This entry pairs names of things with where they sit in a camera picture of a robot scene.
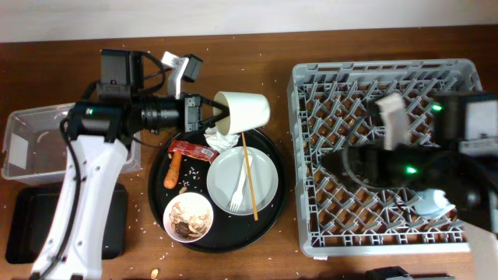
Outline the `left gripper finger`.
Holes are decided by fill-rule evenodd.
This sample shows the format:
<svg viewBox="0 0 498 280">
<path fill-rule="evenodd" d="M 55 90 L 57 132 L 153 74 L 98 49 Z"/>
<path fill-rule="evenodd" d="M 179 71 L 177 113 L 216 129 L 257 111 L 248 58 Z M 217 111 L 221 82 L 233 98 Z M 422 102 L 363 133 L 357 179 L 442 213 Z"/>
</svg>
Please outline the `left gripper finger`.
<svg viewBox="0 0 498 280">
<path fill-rule="evenodd" d="M 221 104 L 215 100 L 210 100 L 209 98 L 201 96 L 201 100 L 204 104 L 209 105 L 210 107 L 221 110 L 223 113 L 229 113 L 230 109 L 227 105 Z"/>
<path fill-rule="evenodd" d="M 229 117 L 230 113 L 228 111 L 222 111 L 219 114 L 213 115 L 212 117 L 199 120 L 199 129 L 212 128 L 216 125 L 216 122 Z"/>
</svg>

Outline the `white tissue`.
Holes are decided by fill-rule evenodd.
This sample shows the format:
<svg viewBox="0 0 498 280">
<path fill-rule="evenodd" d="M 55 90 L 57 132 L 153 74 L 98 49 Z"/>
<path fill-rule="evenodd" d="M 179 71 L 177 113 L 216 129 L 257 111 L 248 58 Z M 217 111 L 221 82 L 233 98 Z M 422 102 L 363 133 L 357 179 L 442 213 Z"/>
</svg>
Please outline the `white tissue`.
<svg viewBox="0 0 498 280">
<path fill-rule="evenodd" d="M 239 135 L 222 135 L 216 127 L 207 128 L 204 136 L 207 144 L 219 153 L 233 148 L 238 143 L 240 137 Z"/>
</svg>

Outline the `cream paper cup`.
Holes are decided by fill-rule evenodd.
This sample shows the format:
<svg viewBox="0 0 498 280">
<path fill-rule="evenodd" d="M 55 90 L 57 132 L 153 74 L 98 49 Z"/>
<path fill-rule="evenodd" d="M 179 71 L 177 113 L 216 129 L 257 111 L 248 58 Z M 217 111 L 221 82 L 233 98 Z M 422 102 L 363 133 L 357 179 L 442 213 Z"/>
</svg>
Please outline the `cream paper cup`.
<svg viewBox="0 0 498 280">
<path fill-rule="evenodd" d="M 216 122 L 221 135 L 234 135 L 265 126 L 271 116 L 267 98 L 257 93 L 218 92 L 214 100 L 229 108 L 229 116 Z"/>
</svg>

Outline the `red snack wrapper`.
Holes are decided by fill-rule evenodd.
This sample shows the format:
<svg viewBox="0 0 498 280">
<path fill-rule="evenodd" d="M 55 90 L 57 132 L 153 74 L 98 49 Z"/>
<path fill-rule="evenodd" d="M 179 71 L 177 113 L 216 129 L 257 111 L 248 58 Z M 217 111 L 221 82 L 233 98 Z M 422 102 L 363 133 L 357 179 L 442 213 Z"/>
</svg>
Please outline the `red snack wrapper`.
<svg viewBox="0 0 498 280">
<path fill-rule="evenodd" d="M 194 144 L 186 141 L 173 140 L 168 152 L 179 152 L 182 156 L 203 160 L 212 163 L 219 153 L 207 146 Z"/>
</svg>

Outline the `grey round plate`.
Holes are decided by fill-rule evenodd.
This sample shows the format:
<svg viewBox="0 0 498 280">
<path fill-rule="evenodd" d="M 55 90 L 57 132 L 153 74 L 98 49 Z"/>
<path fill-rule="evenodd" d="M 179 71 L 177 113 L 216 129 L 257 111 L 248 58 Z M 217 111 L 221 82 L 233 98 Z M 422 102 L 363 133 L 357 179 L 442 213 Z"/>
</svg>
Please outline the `grey round plate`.
<svg viewBox="0 0 498 280">
<path fill-rule="evenodd" d="M 261 211 L 271 204 L 279 186 L 279 176 L 273 161 L 262 151 L 249 147 L 251 176 L 257 210 Z M 209 167 L 206 179 L 207 190 L 214 204 L 231 215 L 251 215 L 253 213 L 248 178 L 243 189 L 243 200 L 237 212 L 230 211 L 230 200 L 237 189 L 244 148 L 237 146 L 226 150 L 216 157 Z"/>
</svg>

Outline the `wooden chopstick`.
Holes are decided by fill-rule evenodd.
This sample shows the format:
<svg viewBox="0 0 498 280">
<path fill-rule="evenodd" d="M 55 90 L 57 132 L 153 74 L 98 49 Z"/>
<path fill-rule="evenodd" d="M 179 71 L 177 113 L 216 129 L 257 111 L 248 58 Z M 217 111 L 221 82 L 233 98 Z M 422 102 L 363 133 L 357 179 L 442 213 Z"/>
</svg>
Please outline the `wooden chopstick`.
<svg viewBox="0 0 498 280">
<path fill-rule="evenodd" d="M 253 216 L 255 222 L 259 220 L 258 218 L 258 210 L 257 210 L 257 205 L 255 202 L 255 196 L 254 196 L 254 186 L 253 186 L 253 180 L 251 176 L 251 164 L 250 164 L 250 159 L 249 159 L 249 153 L 247 150 L 247 143 L 246 143 L 246 138 L 244 132 L 241 132 L 241 138 L 242 138 L 242 144 L 244 148 L 244 156 L 246 159 L 246 168 L 247 168 L 247 178 L 249 181 L 249 186 L 250 186 L 250 193 L 251 193 L 251 203 L 252 203 L 252 208 L 253 208 Z"/>
</svg>

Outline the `orange carrot piece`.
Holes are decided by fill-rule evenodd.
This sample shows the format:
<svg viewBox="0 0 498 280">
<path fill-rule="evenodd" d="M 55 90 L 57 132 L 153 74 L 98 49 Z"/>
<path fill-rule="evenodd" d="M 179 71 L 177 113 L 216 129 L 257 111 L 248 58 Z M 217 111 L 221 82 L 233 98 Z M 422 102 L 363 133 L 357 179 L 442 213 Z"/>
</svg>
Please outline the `orange carrot piece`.
<svg viewBox="0 0 498 280">
<path fill-rule="evenodd" d="M 163 186 L 167 189 L 173 189 L 177 185 L 179 178 L 180 166 L 181 166 L 182 154 L 180 152 L 174 152 L 172 160 L 170 163 L 169 170 L 165 176 Z"/>
</svg>

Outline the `white plastic fork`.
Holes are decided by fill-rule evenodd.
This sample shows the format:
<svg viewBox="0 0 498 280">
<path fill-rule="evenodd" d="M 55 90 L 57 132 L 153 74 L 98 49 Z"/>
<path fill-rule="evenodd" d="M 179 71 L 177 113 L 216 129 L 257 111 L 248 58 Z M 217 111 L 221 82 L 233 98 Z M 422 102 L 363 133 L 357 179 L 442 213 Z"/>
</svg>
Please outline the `white plastic fork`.
<svg viewBox="0 0 498 280">
<path fill-rule="evenodd" d="M 246 179 L 247 179 L 247 163 L 246 160 L 244 159 L 240 170 L 240 176 L 237 182 L 237 189 L 233 193 L 233 196 L 230 200 L 230 211 L 232 212 L 238 211 L 240 204 L 243 200 L 244 196 L 243 189 Z"/>
</svg>

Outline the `pink bowl with food scraps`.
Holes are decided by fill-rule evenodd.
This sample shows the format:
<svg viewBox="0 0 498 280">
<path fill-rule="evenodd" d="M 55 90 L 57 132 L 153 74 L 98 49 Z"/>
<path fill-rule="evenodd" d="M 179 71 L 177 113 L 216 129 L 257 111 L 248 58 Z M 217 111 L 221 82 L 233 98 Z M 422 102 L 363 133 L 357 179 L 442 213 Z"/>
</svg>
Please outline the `pink bowl with food scraps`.
<svg viewBox="0 0 498 280">
<path fill-rule="evenodd" d="M 185 192 L 174 197 L 163 212 L 163 228 L 179 243 L 194 243 L 211 229 L 214 211 L 209 200 L 198 193 Z"/>
</svg>

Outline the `light blue plastic cup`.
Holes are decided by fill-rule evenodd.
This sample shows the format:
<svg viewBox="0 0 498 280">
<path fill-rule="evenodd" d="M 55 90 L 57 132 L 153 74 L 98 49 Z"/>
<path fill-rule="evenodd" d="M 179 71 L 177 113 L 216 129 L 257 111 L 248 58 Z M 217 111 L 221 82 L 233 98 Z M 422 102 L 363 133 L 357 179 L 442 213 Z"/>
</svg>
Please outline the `light blue plastic cup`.
<svg viewBox="0 0 498 280">
<path fill-rule="evenodd" d="M 439 219 L 451 210 L 455 205 L 451 204 L 445 197 L 445 192 L 436 189 L 419 191 L 416 196 L 420 198 L 415 203 L 415 211 L 425 219 Z"/>
</svg>

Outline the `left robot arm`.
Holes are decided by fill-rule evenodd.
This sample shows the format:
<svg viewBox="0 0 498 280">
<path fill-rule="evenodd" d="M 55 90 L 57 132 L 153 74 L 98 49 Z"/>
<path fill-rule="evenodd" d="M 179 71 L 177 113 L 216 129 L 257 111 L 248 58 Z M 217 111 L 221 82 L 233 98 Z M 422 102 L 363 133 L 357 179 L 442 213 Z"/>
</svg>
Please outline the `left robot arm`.
<svg viewBox="0 0 498 280">
<path fill-rule="evenodd" d="M 176 128 L 190 133 L 228 117 L 226 105 L 182 93 L 202 59 L 170 52 L 103 49 L 100 79 L 60 122 L 67 148 L 65 177 L 47 239 L 33 263 L 32 279 L 99 279 L 102 245 L 115 184 L 134 135 Z"/>
</svg>

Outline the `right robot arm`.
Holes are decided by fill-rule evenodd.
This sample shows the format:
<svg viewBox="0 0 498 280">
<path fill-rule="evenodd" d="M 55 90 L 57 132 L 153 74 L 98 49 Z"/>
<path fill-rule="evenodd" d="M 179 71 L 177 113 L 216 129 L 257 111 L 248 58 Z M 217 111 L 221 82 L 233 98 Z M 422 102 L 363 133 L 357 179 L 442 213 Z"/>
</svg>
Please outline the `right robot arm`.
<svg viewBox="0 0 498 280">
<path fill-rule="evenodd" d="M 439 93 L 429 105 L 434 147 L 410 143 L 408 109 L 394 93 L 370 101 L 362 119 L 385 126 L 379 144 L 351 145 L 322 156 L 321 165 L 351 187 L 387 191 L 408 187 L 415 211 L 439 218 L 454 206 L 464 223 L 475 277 L 497 277 L 497 95 Z"/>
</svg>

